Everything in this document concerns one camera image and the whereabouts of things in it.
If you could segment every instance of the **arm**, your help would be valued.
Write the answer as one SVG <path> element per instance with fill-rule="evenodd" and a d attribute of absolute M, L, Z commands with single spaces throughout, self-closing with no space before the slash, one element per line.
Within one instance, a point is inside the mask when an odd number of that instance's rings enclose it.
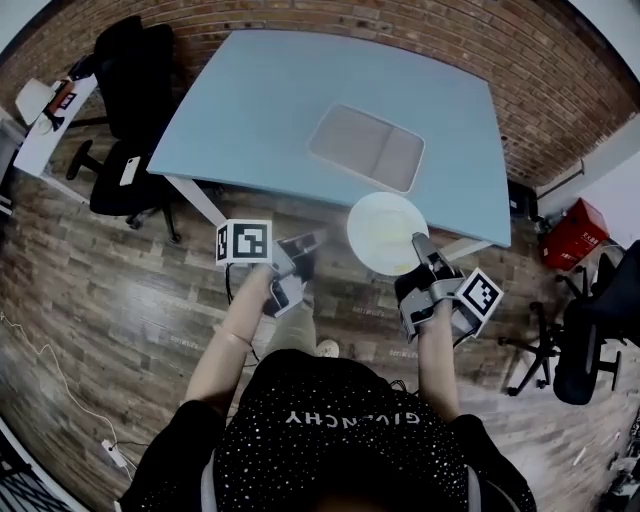
<path fill-rule="evenodd" d="M 269 298 L 272 276 L 273 271 L 266 265 L 256 267 L 249 274 L 229 306 L 221 328 L 216 330 L 200 358 L 189 381 L 185 401 L 204 401 L 223 418 L 227 415 L 262 317 L 262 308 Z"/>
<path fill-rule="evenodd" d="M 457 418 L 460 404 L 453 367 L 450 300 L 441 301 L 433 318 L 421 325 L 418 371 L 420 398 L 446 423 Z"/>

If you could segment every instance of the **office chair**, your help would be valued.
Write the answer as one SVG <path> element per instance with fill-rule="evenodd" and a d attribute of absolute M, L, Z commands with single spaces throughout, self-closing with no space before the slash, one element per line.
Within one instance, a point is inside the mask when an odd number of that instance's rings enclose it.
<path fill-rule="evenodd" d="M 640 346 L 640 241 L 636 241 L 626 252 L 617 267 L 606 254 L 600 257 L 598 280 L 589 295 L 587 271 L 578 267 L 582 274 L 582 290 L 567 276 L 558 276 L 566 282 L 575 296 L 563 315 L 563 325 L 547 325 L 543 306 L 531 304 L 538 314 L 540 343 L 531 347 L 527 343 L 501 338 L 500 345 L 514 345 L 535 354 L 536 358 L 522 383 L 509 388 L 510 396 L 517 396 L 531 381 L 542 366 L 545 378 L 537 382 L 544 388 L 551 384 L 549 358 L 559 356 L 553 390 L 563 402 L 584 405 L 591 400 L 599 371 L 613 373 L 612 389 L 615 390 L 620 373 L 621 355 L 614 362 L 600 361 L 602 345 L 615 339 L 626 345 L 630 340 Z"/>
<path fill-rule="evenodd" d="M 171 92 L 172 54 L 171 27 L 143 29 L 139 16 L 125 18 L 98 36 L 89 62 L 111 133 L 119 141 L 103 164 L 88 154 L 93 141 L 83 142 L 67 179 L 73 180 L 81 166 L 96 172 L 89 208 L 102 215 L 127 215 L 132 229 L 140 227 L 144 211 L 162 209 L 170 240 L 178 243 L 170 207 L 174 189 L 164 176 L 146 170 L 176 109 Z M 133 182 L 120 186 L 127 161 L 136 156 L 141 158 Z"/>

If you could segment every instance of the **person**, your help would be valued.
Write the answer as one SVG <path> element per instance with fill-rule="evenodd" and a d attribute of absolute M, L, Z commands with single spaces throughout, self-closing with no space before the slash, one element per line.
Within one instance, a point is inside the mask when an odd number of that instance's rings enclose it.
<path fill-rule="evenodd" d="M 296 305 L 225 428 L 271 280 L 258 266 L 239 289 L 123 512 L 536 510 L 482 422 L 461 414 L 448 300 L 421 326 L 418 396 L 356 361 L 315 357 L 312 310 Z"/>

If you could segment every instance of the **white plate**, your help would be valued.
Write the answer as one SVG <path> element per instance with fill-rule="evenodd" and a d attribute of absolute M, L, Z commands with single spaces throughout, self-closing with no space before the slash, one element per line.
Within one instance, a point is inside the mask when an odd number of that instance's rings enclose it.
<path fill-rule="evenodd" d="M 363 197 L 349 213 L 347 237 L 358 259 L 387 276 L 411 272 L 420 264 L 411 239 L 429 234 L 420 211 L 408 199 L 390 192 Z"/>

